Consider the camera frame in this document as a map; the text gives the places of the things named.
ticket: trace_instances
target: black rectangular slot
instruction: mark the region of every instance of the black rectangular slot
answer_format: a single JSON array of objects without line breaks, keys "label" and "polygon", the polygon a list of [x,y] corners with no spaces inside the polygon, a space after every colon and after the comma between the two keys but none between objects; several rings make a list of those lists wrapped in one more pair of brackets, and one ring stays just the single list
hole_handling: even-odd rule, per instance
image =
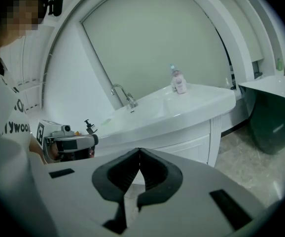
[{"label": "black rectangular slot", "polygon": [[51,178],[57,178],[57,177],[69,175],[72,173],[74,173],[74,171],[71,168],[66,168],[66,169],[62,169],[62,170],[58,170],[54,172],[49,172],[49,175]]},{"label": "black rectangular slot", "polygon": [[210,195],[234,230],[240,229],[252,220],[224,190],[210,192]]}]

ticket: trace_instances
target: faucet spout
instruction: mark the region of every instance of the faucet spout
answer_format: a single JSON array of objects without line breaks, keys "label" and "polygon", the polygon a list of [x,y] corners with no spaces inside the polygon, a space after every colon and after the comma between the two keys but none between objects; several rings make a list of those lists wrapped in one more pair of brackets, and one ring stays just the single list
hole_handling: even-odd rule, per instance
[{"label": "faucet spout", "polygon": [[126,97],[126,100],[127,100],[127,103],[129,104],[129,106],[131,108],[134,108],[138,105],[137,101],[133,98],[132,94],[131,93],[127,93],[123,86],[122,85],[119,85],[119,84],[113,84],[112,85],[112,88],[111,88],[111,93],[112,95],[115,95],[115,88],[116,87],[120,87],[122,92],[124,93],[125,97]]}]

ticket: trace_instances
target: cabinet drawer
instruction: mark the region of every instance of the cabinet drawer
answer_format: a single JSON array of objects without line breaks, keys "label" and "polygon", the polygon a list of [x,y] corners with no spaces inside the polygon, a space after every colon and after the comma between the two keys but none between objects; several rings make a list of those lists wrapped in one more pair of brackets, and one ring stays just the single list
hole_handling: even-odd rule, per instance
[{"label": "cabinet drawer", "polygon": [[208,134],[194,140],[186,141],[168,147],[157,148],[155,150],[207,163],[209,149],[210,135]]}]

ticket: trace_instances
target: gray floor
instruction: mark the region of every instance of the gray floor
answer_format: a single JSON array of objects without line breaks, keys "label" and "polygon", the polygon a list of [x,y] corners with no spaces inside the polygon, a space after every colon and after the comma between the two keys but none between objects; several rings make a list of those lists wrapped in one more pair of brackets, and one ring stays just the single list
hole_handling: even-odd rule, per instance
[{"label": "gray floor", "polygon": [[[222,137],[215,168],[250,191],[266,207],[285,195],[285,149],[267,155],[257,149],[246,127]],[[124,196],[127,226],[138,215],[137,196],[144,185],[131,185]]]}]

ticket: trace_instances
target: white sink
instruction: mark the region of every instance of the white sink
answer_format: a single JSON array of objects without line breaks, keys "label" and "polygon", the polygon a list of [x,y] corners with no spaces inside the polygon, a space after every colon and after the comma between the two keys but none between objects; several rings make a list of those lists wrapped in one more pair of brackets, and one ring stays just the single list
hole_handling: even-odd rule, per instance
[{"label": "white sink", "polygon": [[236,105],[232,90],[187,84],[178,95],[170,86],[138,100],[133,109],[115,111],[98,127],[100,145],[113,146],[177,131],[210,120]]}]

